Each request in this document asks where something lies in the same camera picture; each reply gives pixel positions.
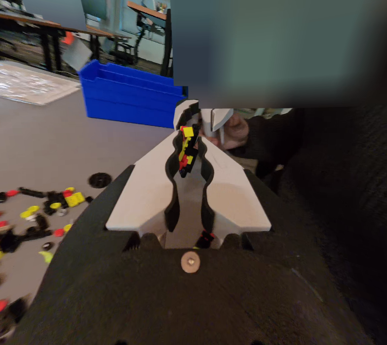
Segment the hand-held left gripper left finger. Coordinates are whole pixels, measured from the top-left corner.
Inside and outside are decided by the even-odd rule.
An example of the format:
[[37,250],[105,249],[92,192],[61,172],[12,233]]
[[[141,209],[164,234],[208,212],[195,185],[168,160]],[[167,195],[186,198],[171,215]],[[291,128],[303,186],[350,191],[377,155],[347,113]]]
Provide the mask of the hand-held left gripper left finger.
[[181,132],[175,131],[135,162],[126,185],[106,222],[109,231],[173,232],[180,205],[174,176],[179,170]]

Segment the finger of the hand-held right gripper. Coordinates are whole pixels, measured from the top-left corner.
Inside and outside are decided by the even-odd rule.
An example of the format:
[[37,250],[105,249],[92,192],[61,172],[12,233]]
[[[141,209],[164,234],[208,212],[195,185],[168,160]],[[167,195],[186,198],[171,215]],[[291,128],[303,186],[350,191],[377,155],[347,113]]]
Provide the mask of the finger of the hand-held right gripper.
[[210,113],[210,128],[211,132],[216,132],[221,129],[225,123],[233,116],[234,109],[222,108],[212,109]]
[[179,130],[181,126],[185,126],[192,118],[197,119],[200,113],[198,100],[180,100],[176,104],[173,128]]

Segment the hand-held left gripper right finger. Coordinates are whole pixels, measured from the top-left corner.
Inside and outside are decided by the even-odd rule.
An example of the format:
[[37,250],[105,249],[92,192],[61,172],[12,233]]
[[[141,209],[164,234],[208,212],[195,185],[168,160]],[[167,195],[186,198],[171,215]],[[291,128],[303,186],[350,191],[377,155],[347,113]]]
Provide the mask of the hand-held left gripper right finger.
[[201,221],[206,232],[221,245],[230,234],[268,232],[272,224],[252,186],[253,179],[209,140],[198,139],[201,176],[205,180]]

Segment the yellow black red lego model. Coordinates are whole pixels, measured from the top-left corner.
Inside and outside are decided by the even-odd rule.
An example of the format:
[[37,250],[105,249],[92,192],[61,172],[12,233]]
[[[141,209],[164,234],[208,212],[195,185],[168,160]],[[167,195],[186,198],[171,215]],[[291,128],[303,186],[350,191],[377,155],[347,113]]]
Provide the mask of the yellow black red lego model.
[[179,154],[179,173],[181,178],[185,178],[191,173],[196,157],[198,155],[197,140],[199,135],[199,124],[189,126],[181,126],[180,133],[183,137],[182,150]]

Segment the pile of lego pieces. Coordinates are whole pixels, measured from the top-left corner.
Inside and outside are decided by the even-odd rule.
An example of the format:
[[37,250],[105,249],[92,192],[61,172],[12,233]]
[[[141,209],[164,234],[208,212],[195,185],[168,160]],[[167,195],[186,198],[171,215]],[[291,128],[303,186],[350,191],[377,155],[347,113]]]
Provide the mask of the pile of lego pieces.
[[[1,220],[1,259],[6,254],[14,253],[24,242],[45,239],[50,236],[58,238],[64,237],[72,227],[73,222],[68,223],[63,228],[51,230],[47,217],[55,214],[63,217],[67,214],[68,209],[79,206],[83,203],[90,204],[94,200],[91,196],[85,197],[81,192],[75,192],[75,188],[73,187],[66,188],[62,192],[41,192],[25,187],[19,187],[16,190],[1,192],[1,204],[18,194],[43,199],[44,201],[42,206],[30,206],[27,210],[20,214],[21,219],[33,223],[32,226],[26,228],[21,234],[14,232],[14,225],[10,224],[6,220]],[[1,299],[0,305],[0,334],[1,343],[3,343],[10,335],[9,333],[25,315],[27,311],[27,299],[26,297],[21,297],[13,302],[10,302],[9,299]]]

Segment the person's right forearm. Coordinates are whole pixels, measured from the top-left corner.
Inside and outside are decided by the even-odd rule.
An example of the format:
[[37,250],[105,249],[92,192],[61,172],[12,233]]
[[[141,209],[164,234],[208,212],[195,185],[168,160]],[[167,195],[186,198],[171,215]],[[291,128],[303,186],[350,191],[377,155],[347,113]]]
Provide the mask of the person's right forearm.
[[230,152],[238,158],[256,160],[255,174],[264,178],[278,165],[285,165],[302,144],[305,109],[292,109],[270,119],[254,116],[245,122],[246,141]]

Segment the black round lego plate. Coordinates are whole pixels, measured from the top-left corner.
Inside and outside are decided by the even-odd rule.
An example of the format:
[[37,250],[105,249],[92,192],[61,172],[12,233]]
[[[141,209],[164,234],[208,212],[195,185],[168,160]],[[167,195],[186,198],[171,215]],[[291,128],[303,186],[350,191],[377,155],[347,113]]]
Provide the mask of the black round lego plate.
[[88,178],[88,184],[92,188],[102,189],[107,187],[112,182],[112,176],[108,173],[98,172],[92,174]]

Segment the long red black lego assembly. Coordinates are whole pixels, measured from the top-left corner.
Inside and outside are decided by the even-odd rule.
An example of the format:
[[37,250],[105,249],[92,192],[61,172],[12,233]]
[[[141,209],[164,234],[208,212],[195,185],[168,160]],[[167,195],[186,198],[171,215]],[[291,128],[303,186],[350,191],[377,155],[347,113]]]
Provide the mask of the long red black lego assembly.
[[214,237],[215,236],[213,233],[209,233],[206,230],[203,230],[201,232],[200,237],[198,238],[198,240],[196,241],[196,243],[194,245],[194,249],[208,249],[208,248],[210,248],[211,243],[214,240]]

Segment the person's right hand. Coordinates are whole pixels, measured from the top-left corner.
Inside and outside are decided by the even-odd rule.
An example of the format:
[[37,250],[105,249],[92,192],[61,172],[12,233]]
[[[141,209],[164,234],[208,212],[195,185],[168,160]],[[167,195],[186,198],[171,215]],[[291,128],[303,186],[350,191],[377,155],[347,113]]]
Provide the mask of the person's right hand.
[[246,145],[249,135],[249,125],[239,113],[234,113],[225,123],[223,129],[224,142],[221,143],[220,139],[213,138],[211,140],[212,144],[226,151]]

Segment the blue bin with square tag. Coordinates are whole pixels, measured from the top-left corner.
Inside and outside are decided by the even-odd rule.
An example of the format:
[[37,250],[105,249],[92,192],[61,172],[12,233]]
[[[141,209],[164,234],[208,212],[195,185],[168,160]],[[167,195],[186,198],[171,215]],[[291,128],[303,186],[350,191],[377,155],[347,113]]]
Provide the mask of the blue bin with square tag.
[[93,60],[79,72],[88,118],[173,128],[177,103],[188,88],[168,78]]

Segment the person's black sweater torso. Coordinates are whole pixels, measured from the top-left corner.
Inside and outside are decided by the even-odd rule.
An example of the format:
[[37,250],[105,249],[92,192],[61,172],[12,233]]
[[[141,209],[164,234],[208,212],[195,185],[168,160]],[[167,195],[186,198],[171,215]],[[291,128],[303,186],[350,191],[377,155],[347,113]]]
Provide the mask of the person's black sweater torso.
[[386,105],[305,109],[277,186],[318,224],[334,279],[376,344],[386,344],[386,140]]

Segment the background wooden desk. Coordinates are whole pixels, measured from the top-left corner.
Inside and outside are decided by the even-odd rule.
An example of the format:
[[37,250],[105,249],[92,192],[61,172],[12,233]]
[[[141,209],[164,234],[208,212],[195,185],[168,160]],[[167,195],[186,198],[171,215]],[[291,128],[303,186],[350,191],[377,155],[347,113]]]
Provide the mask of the background wooden desk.
[[132,1],[127,2],[127,6],[137,13],[137,26],[140,33],[134,45],[133,63],[138,62],[138,48],[146,31],[151,31],[153,27],[161,28],[164,31],[164,56],[161,65],[160,75],[164,77],[173,77],[173,71],[170,71],[170,65],[173,66],[172,53],[172,15],[171,9],[166,10],[166,14],[156,10],[149,9],[143,5],[136,4]]
[[1,12],[0,20],[1,31],[32,33],[38,35],[40,38],[40,45],[43,49],[45,70],[56,74],[64,73],[62,70],[62,54],[60,51],[59,39],[65,36],[65,32],[87,34],[90,37],[91,59],[93,60],[100,59],[100,37],[111,38],[114,42],[118,39],[131,39],[131,37],[126,35],[101,30],[89,25],[86,25],[85,30],[80,30],[17,13]]

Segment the clear plastic bag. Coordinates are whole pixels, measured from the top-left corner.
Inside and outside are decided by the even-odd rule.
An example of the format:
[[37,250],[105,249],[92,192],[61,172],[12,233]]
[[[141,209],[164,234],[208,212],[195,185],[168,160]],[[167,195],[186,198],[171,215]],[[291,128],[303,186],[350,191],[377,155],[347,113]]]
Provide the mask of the clear plastic bag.
[[45,106],[81,90],[80,83],[16,62],[1,61],[0,97]]

